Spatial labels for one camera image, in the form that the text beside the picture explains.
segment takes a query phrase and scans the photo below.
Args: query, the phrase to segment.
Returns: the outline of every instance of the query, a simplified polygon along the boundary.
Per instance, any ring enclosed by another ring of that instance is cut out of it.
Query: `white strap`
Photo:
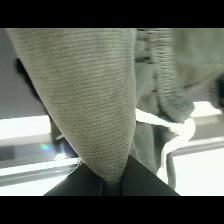
[[[188,118],[183,124],[167,122],[153,114],[143,112],[136,108],[136,120],[147,124],[161,125],[169,128],[178,136],[167,142],[161,153],[161,165],[157,172],[157,176],[166,184],[168,184],[166,158],[167,154],[175,151],[186,144],[195,134],[196,125],[192,118]]]

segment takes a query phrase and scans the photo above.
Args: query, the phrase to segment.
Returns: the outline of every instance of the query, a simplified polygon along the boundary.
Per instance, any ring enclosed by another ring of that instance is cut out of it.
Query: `drawstring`
[[[185,120],[181,123],[167,122],[153,114],[143,112],[136,108],[136,120],[152,125],[161,125],[170,129],[171,132],[177,134],[177,137],[167,142],[161,153],[161,164],[157,172],[157,176],[166,184],[168,184],[166,158],[168,153],[175,151],[184,144],[186,144],[195,134],[196,125],[192,118]]]

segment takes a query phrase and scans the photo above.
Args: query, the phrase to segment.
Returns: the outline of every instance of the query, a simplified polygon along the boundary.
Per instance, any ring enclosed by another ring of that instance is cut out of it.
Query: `gray wall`
[[[16,53],[7,33],[0,28],[0,119],[45,114],[41,104],[16,74],[15,58]]]

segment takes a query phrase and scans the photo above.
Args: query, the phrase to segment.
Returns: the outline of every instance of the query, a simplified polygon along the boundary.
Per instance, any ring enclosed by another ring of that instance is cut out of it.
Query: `clothing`
[[[120,182],[130,152],[157,173],[163,146],[174,136],[167,128],[136,124],[135,108],[176,123],[190,117],[193,104],[184,92],[223,70],[219,58],[223,50],[215,52],[223,46],[224,29],[215,30],[218,42],[210,32],[8,29],[49,114],[86,165],[108,186]],[[172,156],[168,158],[172,179]]]

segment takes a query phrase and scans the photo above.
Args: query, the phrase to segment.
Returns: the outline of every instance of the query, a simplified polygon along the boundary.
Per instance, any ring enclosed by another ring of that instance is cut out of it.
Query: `black fabric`
[[[121,187],[118,190],[116,185],[108,191],[102,179],[82,164],[45,196],[178,196],[132,156],[129,156]]]

